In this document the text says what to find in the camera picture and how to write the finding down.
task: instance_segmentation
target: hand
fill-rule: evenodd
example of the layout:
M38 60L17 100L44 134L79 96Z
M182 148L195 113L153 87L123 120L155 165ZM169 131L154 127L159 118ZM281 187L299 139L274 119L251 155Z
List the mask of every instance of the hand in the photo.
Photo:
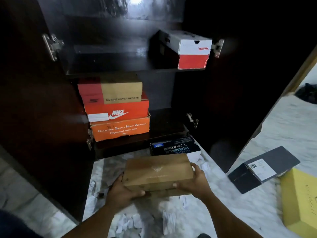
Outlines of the hand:
M130 191L126 188L121 180L123 173L115 180L109 189L105 206L109 207L115 213L132 203L132 200L145 195L145 191Z
M195 168L195 177L193 180L187 183L175 183L173 187L190 192L193 196L204 202L210 195L213 195L213 192L210 189L204 171L195 163L191 163L191 166Z

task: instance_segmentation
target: cabinet door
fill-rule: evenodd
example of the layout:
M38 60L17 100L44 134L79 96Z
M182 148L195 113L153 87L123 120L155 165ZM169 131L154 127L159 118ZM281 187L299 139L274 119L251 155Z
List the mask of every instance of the cabinet door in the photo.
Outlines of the cabinet door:
M74 222L93 166L88 120L61 65L46 52L37 0L2 0L1 156Z
M182 113L192 136L227 172L317 38L312 28L294 30L295 23L302 23L298 16L295 21L267 9L251 13L247 7L231 10L202 1L186 1L183 28L212 38L213 43L222 38L224 46L219 58L211 52L205 71L176 74L173 107ZM204 8L208 6L214 8L208 12ZM196 129L187 112L199 120Z

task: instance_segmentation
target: dark wooden cabinet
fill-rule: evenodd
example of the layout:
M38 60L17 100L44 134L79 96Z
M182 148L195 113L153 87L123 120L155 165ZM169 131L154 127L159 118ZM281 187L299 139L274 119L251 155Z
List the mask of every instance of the dark wooden cabinet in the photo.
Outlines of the dark wooden cabinet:
M227 172L317 39L272 13L268 19L212 6L211 0L2 0L1 156L75 222L82 220L96 158L191 134ZM214 43L222 38L220 57L211 52L205 70L179 71L159 54L161 28ZM56 62L42 34L64 41ZM150 132L89 147L76 84L117 71L142 80Z

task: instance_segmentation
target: black skechers shoe box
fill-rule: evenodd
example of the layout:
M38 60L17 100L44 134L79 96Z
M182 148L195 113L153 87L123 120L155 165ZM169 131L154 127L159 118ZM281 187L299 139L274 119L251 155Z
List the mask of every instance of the black skechers shoe box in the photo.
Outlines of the black skechers shoe box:
M284 174L299 163L294 155L280 146L244 162L228 178L244 194L273 177Z
M151 155L187 154L196 156L201 154L199 146L195 140L189 136L176 140L167 140L150 144Z

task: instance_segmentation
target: metal hinge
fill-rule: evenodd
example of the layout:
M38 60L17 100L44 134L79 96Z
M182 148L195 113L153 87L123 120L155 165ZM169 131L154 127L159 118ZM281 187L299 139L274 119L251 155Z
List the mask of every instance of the metal hinge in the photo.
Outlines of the metal hinge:
M223 45L224 45L224 39L220 39L219 42L211 45L211 49L214 51L216 58L219 57Z
M42 34L45 46L52 61L57 61L57 54L64 46L63 40L56 38L55 34L51 35L51 38L46 34Z
M198 125L198 119L196 119L195 121L192 119L192 114L189 113L189 114L186 114L188 119L189 119L189 122L193 123L194 124L194 127L197 128L197 125Z
M92 149L92 142L93 142L93 131L91 129L88 129L88 134L90 136L89 139L87 139L86 143L88 145L89 150Z

